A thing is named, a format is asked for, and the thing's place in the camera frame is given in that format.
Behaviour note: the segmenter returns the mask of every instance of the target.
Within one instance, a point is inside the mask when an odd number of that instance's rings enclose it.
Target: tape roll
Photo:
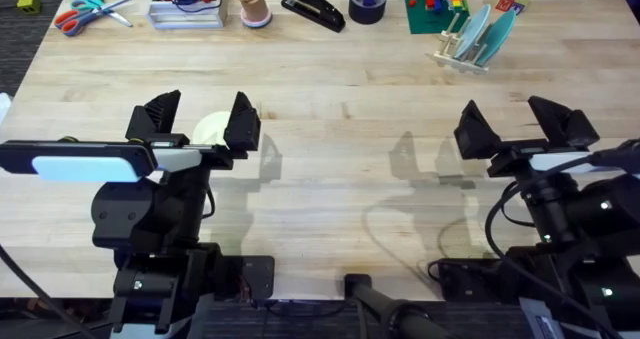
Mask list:
[[[363,0],[349,0],[349,16],[360,24],[377,23],[384,15],[387,0],[374,0],[373,5],[365,6]]]

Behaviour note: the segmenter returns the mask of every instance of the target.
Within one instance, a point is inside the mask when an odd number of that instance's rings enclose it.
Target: stapler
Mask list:
[[[336,33],[345,25],[342,14],[326,0],[282,0],[282,6]]]

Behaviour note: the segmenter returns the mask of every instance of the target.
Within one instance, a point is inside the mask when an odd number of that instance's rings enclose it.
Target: pencil cup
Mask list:
[[[265,0],[241,1],[240,18],[250,28],[262,28],[271,21],[271,10]]]

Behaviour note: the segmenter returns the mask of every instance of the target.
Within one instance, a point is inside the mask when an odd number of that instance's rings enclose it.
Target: blue scissors handle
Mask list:
[[[71,2],[71,9],[86,10],[95,9],[104,5],[103,0],[74,0]]]

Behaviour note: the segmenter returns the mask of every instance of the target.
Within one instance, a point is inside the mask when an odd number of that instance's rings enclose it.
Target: wooden table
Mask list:
[[[174,131],[191,136],[244,91],[262,118],[261,151],[213,173],[217,212],[201,240],[273,255],[276,298],[339,298],[342,276],[364,272],[387,295],[429,300],[439,288],[425,264],[488,253],[484,217],[507,183],[460,159],[452,133],[469,99],[503,138],[542,135],[530,95],[583,109],[603,137],[596,148],[640,133],[640,27],[624,0],[533,0],[484,76],[430,60],[438,42],[409,34],[402,0],[372,26],[329,0],[347,20],[340,34],[279,1],[268,0],[274,18],[261,30],[243,28],[233,3],[224,30],[156,31],[146,0],[118,10],[131,29],[101,19],[69,39],[51,27],[0,136],[123,140],[134,105],[176,88]],[[110,297],[111,252],[91,243],[101,184],[0,180],[0,243],[24,270],[54,296]],[[520,203],[508,211],[529,218]],[[503,219],[495,232],[503,248],[536,239]],[[3,267],[0,295],[32,293]]]

